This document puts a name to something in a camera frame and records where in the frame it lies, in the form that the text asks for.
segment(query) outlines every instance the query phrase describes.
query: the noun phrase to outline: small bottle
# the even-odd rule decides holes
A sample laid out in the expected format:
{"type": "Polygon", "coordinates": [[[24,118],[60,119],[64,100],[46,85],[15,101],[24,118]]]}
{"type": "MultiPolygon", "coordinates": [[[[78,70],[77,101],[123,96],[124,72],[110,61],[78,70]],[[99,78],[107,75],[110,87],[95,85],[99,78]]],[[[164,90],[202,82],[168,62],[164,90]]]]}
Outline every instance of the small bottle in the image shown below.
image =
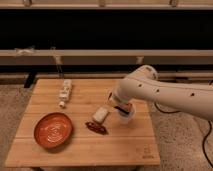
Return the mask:
{"type": "Polygon", "coordinates": [[[59,106],[61,108],[65,108],[66,102],[69,100],[70,92],[72,89],[72,80],[70,79],[65,79],[61,90],[59,91],[59,106]]]}
{"type": "Polygon", "coordinates": [[[122,124],[128,124],[135,113],[135,106],[131,103],[129,103],[128,105],[129,105],[128,110],[127,109],[125,110],[128,111],[128,113],[124,113],[121,110],[119,110],[122,124]]]}

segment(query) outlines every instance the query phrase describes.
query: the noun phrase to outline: wooden table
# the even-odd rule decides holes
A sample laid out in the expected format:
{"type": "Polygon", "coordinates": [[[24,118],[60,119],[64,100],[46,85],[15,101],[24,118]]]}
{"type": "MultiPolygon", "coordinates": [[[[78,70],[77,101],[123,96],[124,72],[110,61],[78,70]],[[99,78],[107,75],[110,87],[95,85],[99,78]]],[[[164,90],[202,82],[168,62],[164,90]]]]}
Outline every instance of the wooden table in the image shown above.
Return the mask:
{"type": "Polygon", "coordinates": [[[26,108],[6,167],[158,165],[159,153],[146,102],[133,100],[137,113],[128,125],[122,125],[116,109],[111,108],[104,125],[109,135],[99,135],[85,126],[91,115],[107,102],[115,79],[74,79],[66,109],[58,106],[63,80],[38,80],[26,108]],[[70,141],[51,152],[34,140],[36,123],[46,114],[63,112],[73,122],[70,141]]]}

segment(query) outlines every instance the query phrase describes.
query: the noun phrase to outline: red bowl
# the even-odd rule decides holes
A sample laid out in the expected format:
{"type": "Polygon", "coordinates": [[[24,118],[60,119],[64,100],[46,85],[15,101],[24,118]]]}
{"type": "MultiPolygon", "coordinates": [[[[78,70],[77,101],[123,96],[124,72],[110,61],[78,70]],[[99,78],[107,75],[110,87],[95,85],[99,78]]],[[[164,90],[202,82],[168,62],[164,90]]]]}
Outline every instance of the red bowl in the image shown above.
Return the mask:
{"type": "Polygon", "coordinates": [[[54,148],[63,144],[73,130],[70,118],[63,113],[50,113],[35,126],[34,138],[44,148],[54,148]]]}

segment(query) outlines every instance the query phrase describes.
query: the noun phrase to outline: terrazzo floor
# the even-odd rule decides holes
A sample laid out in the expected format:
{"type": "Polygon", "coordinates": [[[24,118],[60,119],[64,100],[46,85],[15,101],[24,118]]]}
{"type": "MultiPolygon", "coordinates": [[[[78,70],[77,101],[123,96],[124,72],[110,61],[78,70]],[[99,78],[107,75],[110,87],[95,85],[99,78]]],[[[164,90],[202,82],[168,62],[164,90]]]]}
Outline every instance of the terrazzo floor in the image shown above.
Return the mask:
{"type": "MultiPolygon", "coordinates": [[[[0,80],[0,171],[31,171],[30,168],[5,168],[16,129],[30,99],[33,86],[24,89],[23,84],[7,84],[0,80]]],[[[162,114],[149,103],[156,141],[161,157],[160,166],[141,166],[137,171],[211,171],[201,148],[203,135],[208,130],[205,120],[191,115],[162,114]]],[[[209,137],[207,151],[213,161],[213,135],[209,137]]],[[[74,167],[44,168],[45,171],[133,171],[136,167],[74,167]]]]}

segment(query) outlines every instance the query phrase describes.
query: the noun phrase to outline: black wall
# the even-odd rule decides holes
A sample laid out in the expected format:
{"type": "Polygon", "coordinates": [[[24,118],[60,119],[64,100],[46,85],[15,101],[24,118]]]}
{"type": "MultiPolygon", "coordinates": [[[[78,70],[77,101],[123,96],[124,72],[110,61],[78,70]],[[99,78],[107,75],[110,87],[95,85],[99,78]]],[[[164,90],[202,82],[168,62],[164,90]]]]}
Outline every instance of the black wall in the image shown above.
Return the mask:
{"type": "Polygon", "coordinates": [[[0,10],[0,49],[213,49],[213,11],[0,10]]]}

